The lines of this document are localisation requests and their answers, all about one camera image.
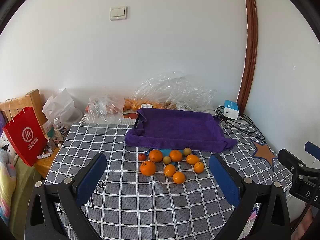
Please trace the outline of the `small red apple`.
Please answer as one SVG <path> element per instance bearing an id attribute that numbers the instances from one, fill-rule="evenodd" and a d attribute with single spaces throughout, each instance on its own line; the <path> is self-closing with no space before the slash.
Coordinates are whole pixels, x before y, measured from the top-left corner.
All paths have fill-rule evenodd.
<path id="1" fill-rule="evenodd" d="M 139 153 L 138 154 L 138 161 L 145 161 L 146 160 L 146 155 L 144 153 Z"/>

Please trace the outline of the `fruit print box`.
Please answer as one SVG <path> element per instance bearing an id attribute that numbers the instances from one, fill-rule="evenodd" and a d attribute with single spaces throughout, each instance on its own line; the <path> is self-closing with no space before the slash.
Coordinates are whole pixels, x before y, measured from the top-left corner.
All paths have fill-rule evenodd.
<path id="1" fill-rule="evenodd" d="M 121 121 L 121 123 L 127 125 L 134 125 L 137 118 L 138 113 L 129 109 L 123 113 L 123 120 Z"/>

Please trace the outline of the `large orange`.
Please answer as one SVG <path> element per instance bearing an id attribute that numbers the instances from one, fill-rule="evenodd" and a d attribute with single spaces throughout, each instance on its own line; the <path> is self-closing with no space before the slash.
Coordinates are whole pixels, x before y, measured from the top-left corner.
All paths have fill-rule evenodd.
<path id="1" fill-rule="evenodd" d="M 149 160 L 154 163 L 159 163 L 163 160 L 163 153 L 160 150 L 151 150 L 149 152 Z"/>
<path id="2" fill-rule="evenodd" d="M 144 161 L 140 165 L 140 172 L 145 176 L 152 176 L 156 173 L 156 165 L 151 161 Z"/>

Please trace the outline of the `purple towel on tray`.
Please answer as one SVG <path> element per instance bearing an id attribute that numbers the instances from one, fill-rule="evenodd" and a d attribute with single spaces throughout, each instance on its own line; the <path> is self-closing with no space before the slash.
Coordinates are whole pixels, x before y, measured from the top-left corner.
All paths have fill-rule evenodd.
<path id="1" fill-rule="evenodd" d="M 233 148 L 237 140 L 227 138 L 219 120 L 209 113 L 141 108 L 135 128 L 125 135 L 131 147 L 192 150 L 220 153 Z"/>

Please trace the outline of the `small clear plastic bag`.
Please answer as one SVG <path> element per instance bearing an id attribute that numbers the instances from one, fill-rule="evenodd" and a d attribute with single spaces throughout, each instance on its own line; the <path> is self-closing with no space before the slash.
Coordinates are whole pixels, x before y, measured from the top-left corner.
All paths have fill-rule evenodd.
<path id="1" fill-rule="evenodd" d="M 125 100 L 114 94 L 93 95 L 87 105 L 86 120 L 93 124 L 120 124 Z"/>

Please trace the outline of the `oval orange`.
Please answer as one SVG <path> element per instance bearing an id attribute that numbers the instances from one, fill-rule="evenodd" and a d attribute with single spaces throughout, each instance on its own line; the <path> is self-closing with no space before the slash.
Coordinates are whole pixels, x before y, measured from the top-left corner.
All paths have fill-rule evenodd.
<path id="1" fill-rule="evenodd" d="M 195 165 L 199 161 L 200 161 L 199 157 L 197 155 L 194 155 L 194 154 L 189 154 L 186 157 L 186 162 L 188 164 L 190 164 L 190 165 Z"/>

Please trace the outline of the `yellow-green round fruit back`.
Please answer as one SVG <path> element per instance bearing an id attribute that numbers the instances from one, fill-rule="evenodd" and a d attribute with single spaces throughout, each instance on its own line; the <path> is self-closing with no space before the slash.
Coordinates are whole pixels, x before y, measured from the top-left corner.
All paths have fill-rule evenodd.
<path id="1" fill-rule="evenodd" d="M 188 147 L 186 147 L 186 148 L 183 150 L 183 154 L 184 154 L 184 155 L 189 155 L 189 154 L 191 154 L 191 153 L 192 153 L 192 151 L 191 151 L 191 149 L 188 148 Z"/>

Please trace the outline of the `wooden chair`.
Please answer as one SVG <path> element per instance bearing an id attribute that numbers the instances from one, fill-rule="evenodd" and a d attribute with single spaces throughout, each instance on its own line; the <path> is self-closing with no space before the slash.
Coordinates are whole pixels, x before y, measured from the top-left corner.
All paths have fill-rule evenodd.
<path id="1" fill-rule="evenodd" d="M 25 107 L 32 107 L 39 124 L 46 123 L 47 118 L 42 111 L 42 100 L 38 89 L 34 89 L 22 97 L 1 102 L 1 114 L 6 123 L 12 120 Z"/>

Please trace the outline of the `brown wooden door frame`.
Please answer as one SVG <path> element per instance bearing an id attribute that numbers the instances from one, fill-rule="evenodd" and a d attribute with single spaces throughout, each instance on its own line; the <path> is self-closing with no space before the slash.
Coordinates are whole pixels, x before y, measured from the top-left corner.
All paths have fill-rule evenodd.
<path id="1" fill-rule="evenodd" d="M 245 0 L 247 15 L 247 43 L 244 71 L 237 98 L 239 112 L 244 113 L 252 87 L 258 50 L 258 13 L 256 0 Z"/>

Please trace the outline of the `blue white tissue pack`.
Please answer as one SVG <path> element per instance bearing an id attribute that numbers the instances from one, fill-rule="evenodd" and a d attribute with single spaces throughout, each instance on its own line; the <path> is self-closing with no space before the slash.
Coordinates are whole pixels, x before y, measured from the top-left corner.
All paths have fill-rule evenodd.
<path id="1" fill-rule="evenodd" d="M 223 115 L 229 119 L 237 120 L 239 116 L 238 104 L 231 100 L 225 100 L 223 106 Z"/>

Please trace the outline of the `red paper shopping bag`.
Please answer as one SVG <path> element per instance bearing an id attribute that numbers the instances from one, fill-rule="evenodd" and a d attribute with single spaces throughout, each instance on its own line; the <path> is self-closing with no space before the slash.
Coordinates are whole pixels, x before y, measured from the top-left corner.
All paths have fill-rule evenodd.
<path id="1" fill-rule="evenodd" d="M 10 116 L 11 119 L 2 127 L 2 132 L 23 162 L 32 167 L 47 145 L 42 124 L 36 115 L 36 111 L 41 111 L 42 107 L 37 103 L 32 106 L 20 104 L 19 108 L 21 111 Z"/>

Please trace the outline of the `yellow-green round fruit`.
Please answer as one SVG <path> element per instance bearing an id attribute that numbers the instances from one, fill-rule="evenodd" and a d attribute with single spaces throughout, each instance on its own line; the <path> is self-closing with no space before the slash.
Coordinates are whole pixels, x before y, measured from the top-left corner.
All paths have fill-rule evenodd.
<path id="1" fill-rule="evenodd" d="M 189 155 L 189 154 L 191 154 L 191 153 L 192 153 L 192 151 L 191 151 L 191 149 L 188 148 L 188 147 L 186 147 L 186 148 L 183 150 L 183 154 L 184 154 L 184 155 Z"/>
<path id="2" fill-rule="evenodd" d="M 171 163 L 171 158 L 170 158 L 169 156 L 164 156 L 164 157 L 163 157 L 163 163 L 164 163 L 165 165 L 170 164 L 170 163 Z"/>

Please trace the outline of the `grey checked tablecloth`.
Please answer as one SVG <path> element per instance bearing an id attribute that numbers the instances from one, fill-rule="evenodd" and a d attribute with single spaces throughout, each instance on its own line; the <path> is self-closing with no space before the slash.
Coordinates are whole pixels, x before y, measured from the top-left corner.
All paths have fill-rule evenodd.
<path id="1" fill-rule="evenodd" d="M 176 184 L 164 175 L 164 164 L 147 177 L 138 156 L 147 148 L 124 142 L 133 122 L 72 125 L 46 176 L 46 184 L 72 177 L 97 154 L 106 170 L 82 210 L 103 239 L 212 239 L 233 212 L 209 169 L 211 153 L 195 151 L 204 171 L 196 173 L 186 161 L 177 164 L 185 175 Z"/>

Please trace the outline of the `clear water bottle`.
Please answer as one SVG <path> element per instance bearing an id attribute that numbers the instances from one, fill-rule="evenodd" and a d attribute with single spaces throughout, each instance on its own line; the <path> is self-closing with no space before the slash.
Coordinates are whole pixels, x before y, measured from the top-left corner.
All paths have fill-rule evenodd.
<path id="1" fill-rule="evenodd" d="M 67 137 L 67 129 L 59 118 L 54 119 L 54 131 L 59 142 L 64 142 Z"/>

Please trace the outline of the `small orange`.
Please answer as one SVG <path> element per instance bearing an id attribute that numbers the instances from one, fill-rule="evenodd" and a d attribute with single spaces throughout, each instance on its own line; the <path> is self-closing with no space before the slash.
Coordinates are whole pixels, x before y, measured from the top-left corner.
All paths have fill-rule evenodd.
<path id="1" fill-rule="evenodd" d="M 176 172 L 176 167 L 172 164 L 168 164 L 165 166 L 164 174 L 166 177 L 172 177 Z"/>
<path id="2" fill-rule="evenodd" d="M 202 162 L 196 162 L 195 164 L 194 164 L 194 171 L 196 172 L 196 173 L 202 173 L 203 171 L 204 171 L 204 163 L 202 163 Z"/>
<path id="3" fill-rule="evenodd" d="M 175 172 L 172 178 L 176 184 L 182 184 L 185 182 L 185 175 L 182 172 Z"/>

